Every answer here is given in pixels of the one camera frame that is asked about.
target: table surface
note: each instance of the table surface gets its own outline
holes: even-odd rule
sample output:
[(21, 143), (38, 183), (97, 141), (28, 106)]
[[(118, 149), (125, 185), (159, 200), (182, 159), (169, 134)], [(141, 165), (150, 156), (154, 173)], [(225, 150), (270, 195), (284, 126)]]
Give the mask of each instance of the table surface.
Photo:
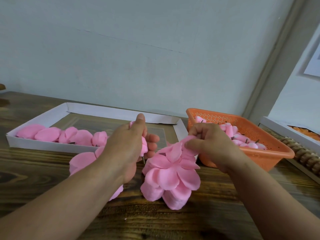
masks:
[[(72, 153), (9, 148), (6, 133), (68, 100), (0, 94), (0, 217), (69, 176)], [(181, 210), (140, 192), (142, 163), (118, 198), (108, 202), (79, 239), (262, 239), (228, 175), (201, 164), (201, 186)], [(320, 185), (282, 160), (270, 171), (302, 205), (320, 216)]]

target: hand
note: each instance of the hand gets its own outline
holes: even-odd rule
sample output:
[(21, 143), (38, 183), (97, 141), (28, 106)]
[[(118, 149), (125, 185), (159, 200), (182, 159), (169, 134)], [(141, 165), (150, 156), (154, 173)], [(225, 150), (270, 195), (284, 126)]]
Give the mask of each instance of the hand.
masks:
[(217, 124), (197, 123), (190, 129), (189, 135), (200, 139), (188, 141), (185, 147), (206, 154), (223, 173), (249, 159)]
[(119, 126), (108, 138), (100, 156), (115, 159), (114, 163), (121, 167), (123, 183), (129, 182), (134, 177), (137, 169), (136, 163), (141, 160), (141, 136), (145, 137), (148, 144), (148, 152), (144, 154), (144, 158), (153, 157), (157, 149), (156, 143), (160, 138), (147, 132), (145, 121), (144, 115), (140, 113), (131, 128), (129, 123)]

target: wall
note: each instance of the wall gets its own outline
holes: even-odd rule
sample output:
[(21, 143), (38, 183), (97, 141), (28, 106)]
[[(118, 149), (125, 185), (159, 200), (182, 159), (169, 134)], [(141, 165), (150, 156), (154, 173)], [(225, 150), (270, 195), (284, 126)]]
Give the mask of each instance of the wall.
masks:
[(320, 42), (320, 25), (302, 53), (268, 117), (320, 132), (320, 77), (303, 74)]
[(0, 0), (9, 90), (242, 114), (293, 0)]
[[(249, 120), (255, 124), (258, 124), (263, 116), (269, 115), (280, 92), (286, 85), (303, 51), (317, 29), (320, 22), (319, 6), (320, 0), (306, 0), (249, 116)], [(300, 93), (303, 94), (302, 90), (297, 93), (295, 98), (290, 96), (295, 103), (298, 102), (297, 96)]]

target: white box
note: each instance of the white box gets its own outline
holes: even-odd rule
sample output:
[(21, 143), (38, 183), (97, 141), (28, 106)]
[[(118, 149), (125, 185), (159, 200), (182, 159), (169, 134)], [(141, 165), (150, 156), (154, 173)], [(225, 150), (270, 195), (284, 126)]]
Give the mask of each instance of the white box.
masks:
[[(18, 138), (15, 136), (20, 129), (22, 129), (27, 125), (40, 124), (40, 125), (44, 125), (45, 127), (50, 127), (70, 113), (134, 121), (140, 112), (126, 110), (126, 109), (90, 105), (90, 104), (63, 103), (8, 132), (6, 134), (6, 137), (7, 137), (9, 146), (14, 148), (46, 150), (46, 151), (56, 151), (56, 152), (70, 152), (70, 153), (94, 152), (97, 149), (95, 146), (45, 142), (45, 141)], [(168, 116), (168, 115), (154, 114), (154, 113), (143, 113), (143, 114), (146, 117), (146, 123), (173, 125), (178, 141), (181, 141), (188, 135), (187, 129), (180, 118)]]
[(260, 120), (260, 123), (262, 125), (265, 125), (266, 127), (270, 128), (274, 132), (282, 135), (287, 136), (292, 139), (294, 139), (296, 142), (300, 143), (301, 145), (305, 146), (308, 149), (311, 149), (315, 151), (316, 153), (320, 154), (320, 141), (317, 141), (309, 136), (306, 136), (294, 129), (292, 129), (290, 126), (300, 127), (300, 128), (306, 128), (314, 133), (319, 134), (320, 131), (314, 130), (312, 128), (309, 128), (308, 126), (305, 126), (303, 124), (298, 124), (290, 121), (278, 121), (275, 119), (272, 119), (270, 117), (262, 117)]

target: orange basket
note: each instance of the orange basket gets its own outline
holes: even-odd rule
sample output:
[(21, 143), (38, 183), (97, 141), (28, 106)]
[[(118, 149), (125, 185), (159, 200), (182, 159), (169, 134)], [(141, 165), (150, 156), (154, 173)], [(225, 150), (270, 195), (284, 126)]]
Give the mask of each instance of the orange basket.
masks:
[[(200, 116), (207, 122), (216, 124), (218, 122), (220, 124), (229, 122), (230, 124), (237, 126), (241, 134), (245, 134), (245, 136), (253, 141), (259, 140), (260, 143), (267, 147), (267, 150), (248, 147), (240, 147), (240, 149), (265, 171), (272, 169), (282, 158), (294, 157), (294, 151), (288, 146), (243, 117), (197, 108), (189, 108), (186, 110), (186, 113), (189, 117), (187, 126), (188, 131), (196, 123), (195, 116)], [(205, 155), (200, 154), (199, 158), (204, 165), (216, 168), (216, 165)]]

